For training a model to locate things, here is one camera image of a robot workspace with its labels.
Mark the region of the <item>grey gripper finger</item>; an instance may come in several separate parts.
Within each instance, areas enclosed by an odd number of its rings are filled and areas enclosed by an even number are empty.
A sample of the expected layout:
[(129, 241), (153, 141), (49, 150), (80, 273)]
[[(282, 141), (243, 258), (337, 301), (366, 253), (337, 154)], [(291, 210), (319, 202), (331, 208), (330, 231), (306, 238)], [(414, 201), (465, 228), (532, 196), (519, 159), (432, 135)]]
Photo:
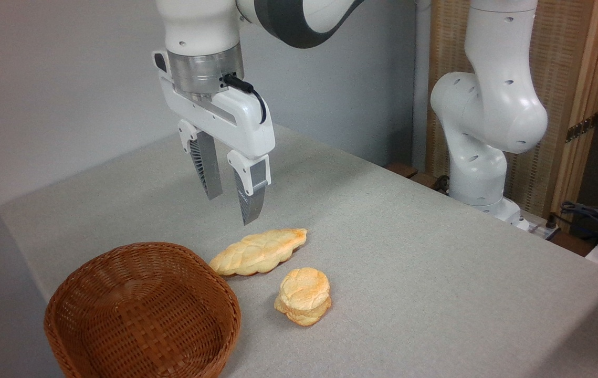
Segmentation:
[(215, 140), (186, 120), (179, 121), (178, 130), (184, 152), (191, 157), (207, 198), (213, 200), (223, 193)]
[(263, 208), (265, 189), (271, 184), (268, 155), (251, 160), (236, 150), (227, 154), (234, 172), (239, 208), (244, 225), (256, 220)]

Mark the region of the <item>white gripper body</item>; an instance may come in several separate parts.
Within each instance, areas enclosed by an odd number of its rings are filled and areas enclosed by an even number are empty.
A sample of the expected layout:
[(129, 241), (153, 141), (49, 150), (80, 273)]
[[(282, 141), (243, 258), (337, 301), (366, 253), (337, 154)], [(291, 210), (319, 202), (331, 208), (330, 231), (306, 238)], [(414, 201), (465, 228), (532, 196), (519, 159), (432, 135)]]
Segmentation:
[(230, 88), (214, 94), (210, 101), (193, 100), (176, 90), (167, 52), (158, 50), (152, 55), (167, 106), (180, 118), (251, 160), (275, 148), (270, 112), (267, 111), (265, 122), (261, 122), (262, 107), (256, 96)]

